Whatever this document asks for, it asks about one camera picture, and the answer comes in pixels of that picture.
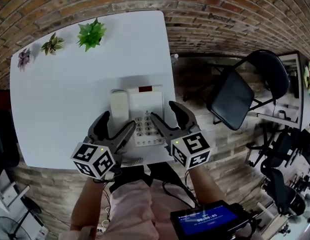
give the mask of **display screen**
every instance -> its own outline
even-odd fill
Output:
[[[237,216],[225,206],[221,205],[209,210],[201,210],[178,217],[178,221],[188,236],[214,229],[218,226],[226,224]]]

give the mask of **potted plant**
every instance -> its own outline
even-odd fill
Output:
[[[82,45],[86,45],[85,52],[88,51],[89,48],[95,48],[96,45],[100,45],[100,41],[105,34],[106,28],[103,28],[104,23],[100,23],[97,18],[93,23],[86,25],[78,24],[79,31],[79,47]]]
[[[22,52],[18,55],[18,65],[20,71],[25,71],[25,66],[33,60],[33,56],[31,55],[30,49],[24,49]]]
[[[49,53],[56,55],[55,51],[63,48],[62,42],[64,42],[64,39],[56,36],[56,33],[54,33],[50,37],[49,41],[43,44],[40,51],[45,51],[45,55]]]

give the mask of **marker cube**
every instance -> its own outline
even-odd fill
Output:
[[[107,146],[80,142],[70,159],[78,171],[86,176],[100,180],[115,165],[114,158]]]
[[[206,163],[211,156],[210,138],[201,130],[171,141],[170,153],[187,170]]]

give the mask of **floor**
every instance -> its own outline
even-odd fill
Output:
[[[213,116],[200,100],[187,103],[182,100],[183,94],[196,90],[203,84],[203,80],[207,81],[218,74],[216,69],[207,67],[206,62],[233,65],[237,60],[223,57],[179,58],[173,67],[173,76],[176,101],[185,104],[194,112],[201,129],[209,131],[214,140],[213,154],[206,164],[209,173],[231,203],[240,203],[247,210],[251,210],[257,209],[257,202],[263,205],[271,202],[260,188],[263,176],[258,166],[252,168],[246,164],[249,150],[245,145],[252,141],[258,143],[261,140],[262,131],[259,127],[261,120],[255,117],[254,113],[250,113],[241,128],[232,131],[222,123],[214,125]],[[260,76],[252,66],[245,64],[238,69],[238,72],[254,90],[256,98],[269,97],[270,93],[265,90]],[[264,107],[263,110],[272,113],[275,111],[274,105]],[[293,166],[283,169],[285,180],[291,179],[297,170],[301,170],[303,164],[302,159],[297,159]],[[177,163],[171,163],[171,166],[184,181],[185,169]],[[43,212],[39,217],[51,231],[47,239],[56,239],[59,233],[69,228],[70,215],[86,180],[85,176],[76,170],[28,167],[23,160],[12,174],[20,188],[30,185],[27,196],[42,208]],[[106,219],[105,208],[109,206],[105,197],[101,206],[100,225]]]

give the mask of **green succulent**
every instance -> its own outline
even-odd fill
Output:
[[[85,52],[87,52],[89,48],[95,48],[96,45],[100,45],[100,39],[104,36],[106,31],[106,28],[103,28],[105,25],[104,23],[98,22],[96,18],[91,24],[78,25],[80,28],[79,35],[77,36],[79,38],[79,47],[86,45]]]
[[[45,55],[52,54],[55,55],[55,51],[62,49],[63,45],[62,42],[64,42],[63,38],[57,37],[56,33],[54,33],[48,42],[44,43],[43,46],[40,48],[40,51],[45,51]]]

